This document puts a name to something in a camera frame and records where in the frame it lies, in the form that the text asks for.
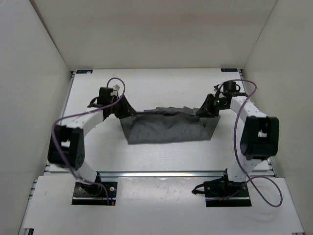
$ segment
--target white wall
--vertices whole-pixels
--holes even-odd
[[[242,68],[276,0],[31,0],[71,70]]]
[[[1,235],[18,233],[69,81],[69,70],[30,2],[0,3]]]
[[[247,64],[254,97],[280,120],[274,166],[285,176],[307,234],[313,234],[313,1],[278,0]]]

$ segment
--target crumpled gray fabric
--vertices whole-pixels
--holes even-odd
[[[120,121],[128,144],[210,140],[220,117],[194,116],[197,110],[157,107]]]

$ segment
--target white table surface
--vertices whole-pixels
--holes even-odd
[[[116,206],[71,205],[74,178],[39,177],[24,221],[33,235],[291,235],[303,228],[283,178],[273,178],[284,201],[272,208],[248,184],[252,207],[206,208],[191,190],[203,178],[118,178]],[[277,189],[256,185],[272,203]]]
[[[240,79],[238,72],[221,69],[93,70],[75,75],[65,115],[84,111],[111,77],[123,79],[125,96],[137,111],[169,106],[199,108],[207,94],[214,93],[213,86]],[[86,135],[85,161],[97,171],[223,171],[235,162],[232,138],[236,114],[225,110],[220,115],[210,141],[141,145],[128,145],[120,121],[111,115]],[[240,121],[238,144],[242,129]],[[256,167],[268,169],[267,162]],[[52,165],[49,171],[63,170]]]

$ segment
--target black bracket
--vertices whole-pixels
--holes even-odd
[[[80,128],[73,129],[66,126],[56,125],[54,131],[58,144],[61,146],[61,149],[70,165],[75,170],[79,169],[85,159],[84,130]],[[61,145],[62,142],[67,141],[70,141],[69,147]],[[62,168],[66,167],[53,143],[52,138],[50,139],[48,150],[48,161]]]
[[[241,153],[247,160],[268,159],[278,151],[279,120],[275,117],[247,117],[240,140]]]
[[[84,189],[85,184],[80,182],[75,183],[73,192],[72,205],[98,205],[98,206],[115,206],[116,204],[116,193],[117,193],[117,182],[100,182],[108,191],[109,204],[107,203],[107,197],[101,187],[95,194],[88,193]]]
[[[223,178],[205,181],[204,195],[206,207],[251,207],[250,195],[247,187],[238,190],[237,187],[227,187],[224,190],[225,181]],[[214,198],[224,198],[235,194],[229,199],[210,200]]]

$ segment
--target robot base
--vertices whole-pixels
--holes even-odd
[[[221,198],[233,195],[238,191],[237,187],[227,188],[227,192],[223,190],[222,179],[206,181],[204,185],[204,195],[206,207],[251,207],[250,196],[247,187],[242,188],[236,195],[225,200],[210,201],[210,199]]]
[[[91,195],[84,189],[84,185],[80,182],[75,183],[73,192],[72,205],[99,205],[99,206],[115,206],[116,204],[116,192],[117,182],[101,182],[106,187],[109,194],[109,204],[107,203],[107,197],[103,190],[99,189],[99,192],[95,195]]]

